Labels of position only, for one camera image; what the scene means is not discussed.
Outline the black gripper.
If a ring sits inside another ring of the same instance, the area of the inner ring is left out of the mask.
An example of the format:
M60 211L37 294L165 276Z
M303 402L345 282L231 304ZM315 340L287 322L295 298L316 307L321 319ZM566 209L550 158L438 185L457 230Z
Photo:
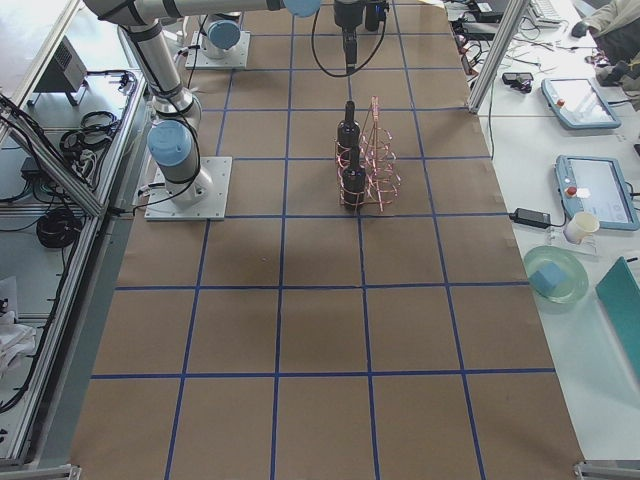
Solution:
M333 3L334 23L342 29L345 74L352 75L357 68L357 32L363 23L366 0L335 0Z

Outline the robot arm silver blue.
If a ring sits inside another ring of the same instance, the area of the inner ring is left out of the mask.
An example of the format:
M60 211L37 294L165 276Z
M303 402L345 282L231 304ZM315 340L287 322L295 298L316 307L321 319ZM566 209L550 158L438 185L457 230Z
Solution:
M318 15L319 1L88 1L86 6L100 21L115 24L124 33L134 58L153 94L156 113L162 119L184 119L195 107L194 95L178 74L163 37L163 19L221 15L227 12L288 10L297 17ZM341 29L348 78L364 66L357 63L357 29L371 18L383 21L378 12L388 8L375 1L335 1L334 22Z
M206 57L224 58L240 41L239 16L235 12L206 15L201 20L199 33Z

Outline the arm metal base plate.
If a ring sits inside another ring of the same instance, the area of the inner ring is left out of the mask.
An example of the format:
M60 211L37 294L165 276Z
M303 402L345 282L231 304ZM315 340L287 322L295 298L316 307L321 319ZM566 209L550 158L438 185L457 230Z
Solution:
M194 32L185 68L189 70L245 69L249 56L249 44L248 31L241 31L238 43L230 49L220 49L204 35Z
M151 190L144 218L148 221L223 220L232 163L231 157L202 157L200 173L194 183L175 198L172 195L180 192L183 186L166 185L164 175L157 167L154 181L160 182L161 186Z

